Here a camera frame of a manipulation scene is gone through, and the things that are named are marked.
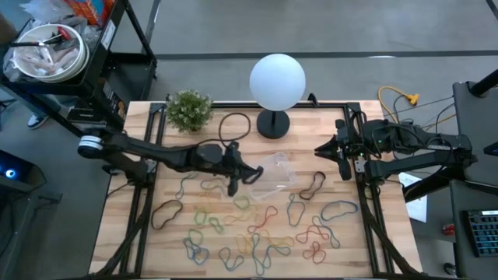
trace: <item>black rubber band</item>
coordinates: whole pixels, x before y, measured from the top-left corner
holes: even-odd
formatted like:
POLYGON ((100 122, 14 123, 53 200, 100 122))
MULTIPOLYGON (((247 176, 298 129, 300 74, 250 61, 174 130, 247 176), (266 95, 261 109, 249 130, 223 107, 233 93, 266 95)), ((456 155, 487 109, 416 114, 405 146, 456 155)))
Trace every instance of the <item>black rubber band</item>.
POLYGON ((325 174, 324 174, 323 172, 321 172, 321 171, 317 171, 317 172, 315 172, 315 173, 314 173, 314 175, 313 175, 313 183, 311 183, 311 185, 310 185, 310 187, 309 187, 309 188, 307 188, 307 189, 305 189, 305 190, 300 191, 300 192, 299 192, 299 197, 300 197, 301 199, 304 199, 304 200, 311 200, 311 199, 313 198, 313 196, 314 196, 314 193, 316 193, 318 190, 320 190, 320 189, 321 189, 321 187, 324 185, 325 179, 327 179, 327 176, 325 176, 325 174), (303 197, 303 192, 305 192, 305 191, 311 191, 311 188, 313 188, 314 183, 317 181, 317 174, 322 175, 322 177, 324 178, 324 179, 320 182, 320 187, 318 187, 316 190, 314 190, 314 191, 311 193, 311 196, 310 196, 309 198, 305 198, 305 197, 303 197))
POLYGON ((181 203, 181 201, 176 200, 176 199, 172 199, 172 200, 170 200, 170 201, 166 201, 166 202, 162 203, 162 205, 161 205, 160 207, 158 207, 158 208, 154 209, 154 211, 153 211, 153 213, 152 213, 152 215, 151 215, 151 217, 150 217, 150 225, 151 225, 151 227, 152 227, 153 229, 155 229, 155 230, 160 230, 160 229, 162 229, 162 228, 166 225, 166 223, 167 223, 167 222, 171 221, 172 219, 175 219, 175 218, 177 217, 178 213, 180 213, 180 211, 181 211, 183 208, 184 208, 184 204, 183 204, 183 203, 181 203), (156 226, 154 226, 154 215, 156 214, 156 212, 158 212, 158 211, 159 211, 162 207, 166 206, 168 203, 171 203, 171 202, 177 202, 177 203, 180 203, 180 209, 178 209, 178 211, 176 211, 176 212, 174 213, 173 217, 171 217, 171 218, 169 218, 169 219, 165 220, 165 221, 163 222, 163 224, 162 224, 160 227, 156 227, 156 226))

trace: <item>plastic bag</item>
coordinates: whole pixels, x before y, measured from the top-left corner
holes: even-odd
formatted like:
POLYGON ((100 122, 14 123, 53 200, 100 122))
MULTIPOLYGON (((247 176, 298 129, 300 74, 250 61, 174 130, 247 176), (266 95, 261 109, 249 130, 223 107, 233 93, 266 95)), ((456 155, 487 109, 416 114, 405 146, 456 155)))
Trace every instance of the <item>plastic bag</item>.
POLYGON ((31 0, 27 4, 20 4, 33 18, 44 23, 53 23, 74 15, 74 11, 63 0, 31 0))

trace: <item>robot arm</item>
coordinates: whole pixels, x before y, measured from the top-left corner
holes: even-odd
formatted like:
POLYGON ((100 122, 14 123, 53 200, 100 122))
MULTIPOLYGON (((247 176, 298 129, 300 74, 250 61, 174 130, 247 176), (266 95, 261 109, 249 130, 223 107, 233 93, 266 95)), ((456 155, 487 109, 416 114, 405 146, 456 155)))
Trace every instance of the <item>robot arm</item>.
POLYGON ((367 121, 360 133, 355 128, 346 127, 343 120, 337 120, 335 126, 337 135, 316 148, 315 155, 337 162, 343 180, 351 179, 348 159, 367 155, 379 159, 382 152, 409 155, 420 149, 433 150, 431 153, 390 162, 357 160, 356 172, 364 173, 368 183, 375 184, 393 173, 435 165, 465 168, 476 161, 471 143, 465 135, 427 133, 412 124, 395 124, 387 120, 367 121))
POLYGON ((148 168, 143 162, 135 162, 123 155, 127 152, 157 162, 177 172, 199 171, 230 178, 228 195, 234 196, 238 180, 244 184, 254 183, 263 173, 263 168, 248 166, 238 150, 239 143, 231 142, 223 154, 217 144, 162 147, 125 134, 92 129, 81 138, 78 153, 89 159, 104 159, 123 170, 128 179, 146 181, 148 168))

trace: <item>potted plant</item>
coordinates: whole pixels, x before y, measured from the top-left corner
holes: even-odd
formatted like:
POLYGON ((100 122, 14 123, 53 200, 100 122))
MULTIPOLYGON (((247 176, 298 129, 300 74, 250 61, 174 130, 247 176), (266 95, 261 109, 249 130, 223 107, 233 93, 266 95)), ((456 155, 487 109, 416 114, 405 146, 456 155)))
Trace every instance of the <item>potted plant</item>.
POLYGON ((197 90, 181 90, 167 101, 168 122, 180 132, 199 131, 212 118, 211 103, 209 96, 197 90))

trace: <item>concrete floor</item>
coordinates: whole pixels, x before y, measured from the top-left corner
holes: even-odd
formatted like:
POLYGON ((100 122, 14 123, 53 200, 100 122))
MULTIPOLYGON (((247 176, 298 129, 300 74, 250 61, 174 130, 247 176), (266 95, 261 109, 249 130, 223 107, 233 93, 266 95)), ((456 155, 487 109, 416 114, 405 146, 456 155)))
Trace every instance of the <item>concrete floor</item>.
MULTIPOLYGON (((19 2, 3 1, 0 6, 0 11, 17 27, 27 19, 17 6, 19 2)), ((150 16, 156 14, 152 11, 154 0, 131 3, 145 29, 150 16)), ((151 46, 159 57, 283 51, 493 50, 498 48, 497 24, 484 0, 162 0, 151 46)), ((129 20, 125 19, 118 28, 111 49, 140 52, 129 20)), ((321 100, 375 100, 377 89, 389 85, 407 93, 419 93, 419 105, 451 96, 453 82, 480 79, 498 63, 498 57, 476 56, 298 60, 307 75, 307 93, 315 93, 321 100)), ((159 61, 158 79, 149 98, 164 100, 168 93, 193 88, 209 93, 215 100, 252 100, 248 77, 255 62, 159 61)), ((396 97, 395 93, 384 93, 389 106, 396 97)), ((425 124, 451 102, 445 100, 407 110, 400 118, 425 124)), ((399 110, 408 108, 404 100, 398 102, 399 110)), ((449 110, 444 116, 453 112, 449 110)), ((13 105, 2 115, 0 147, 39 165, 47 175, 46 188, 62 192, 64 198, 60 205, 40 212, 33 221, 16 279, 84 275, 109 176, 100 171, 102 163, 79 157, 75 152, 78 139, 53 121, 29 131, 29 116, 29 111, 19 105, 13 105), (72 148, 62 151, 62 143, 72 148)), ((444 122, 440 131, 457 133, 456 121, 444 122)), ((449 194, 438 195, 445 198, 449 194)), ((437 206, 438 212, 450 208, 444 204, 437 206)), ((430 204, 429 213, 431 209, 436 208, 430 204)), ((416 241, 423 270, 430 275, 445 276, 442 264, 453 262, 451 244, 426 234, 438 233, 445 219, 451 217, 428 222, 430 229, 413 222, 413 228, 422 231, 415 232, 416 241)))

